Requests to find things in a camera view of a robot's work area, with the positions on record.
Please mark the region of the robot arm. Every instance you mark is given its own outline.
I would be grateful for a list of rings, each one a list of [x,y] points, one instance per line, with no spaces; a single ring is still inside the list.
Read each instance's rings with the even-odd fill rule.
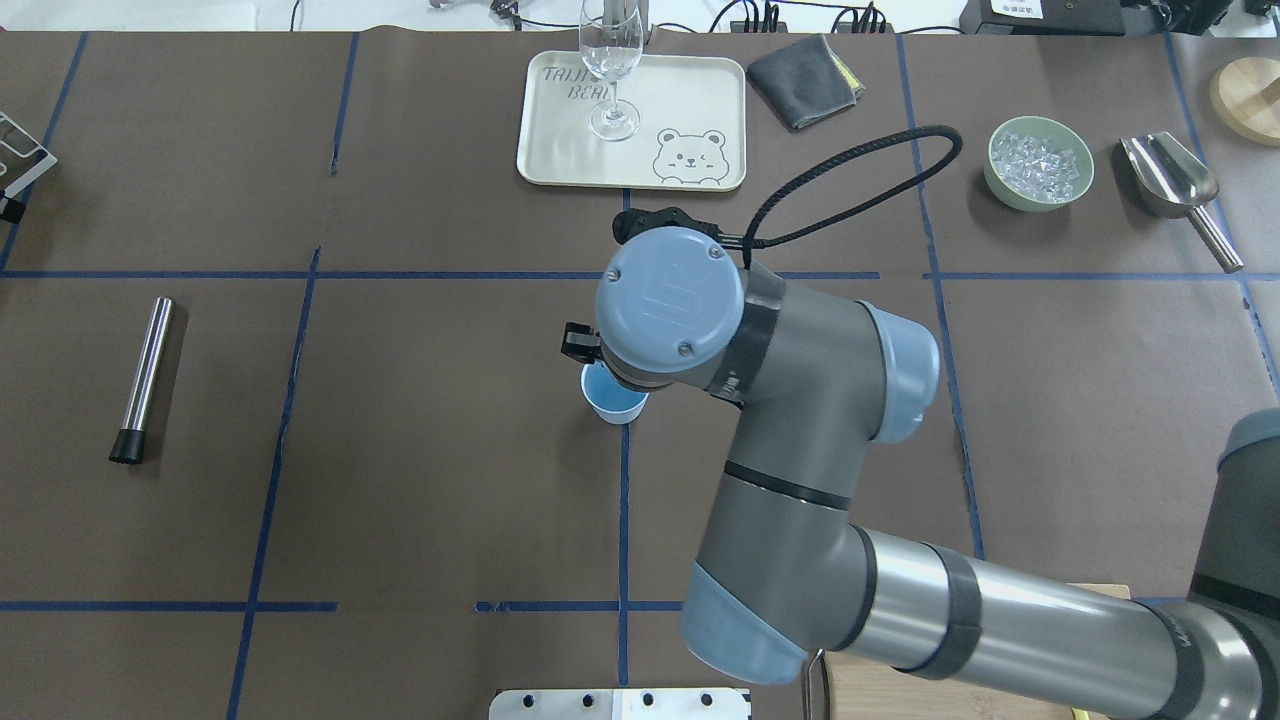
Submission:
[[[906,439],[934,398],[923,325],[678,225],[621,243],[594,314],[566,325],[566,356],[740,411],[682,609],[708,666],[787,684],[824,650],[1115,719],[1277,716],[1275,407],[1228,437],[1185,600],[1149,605],[850,520],[870,445]]]

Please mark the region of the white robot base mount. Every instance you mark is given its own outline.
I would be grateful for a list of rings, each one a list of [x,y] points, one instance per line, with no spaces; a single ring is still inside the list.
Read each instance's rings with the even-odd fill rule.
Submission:
[[[751,719],[749,691],[709,688],[577,688],[502,691],[489,719]]]

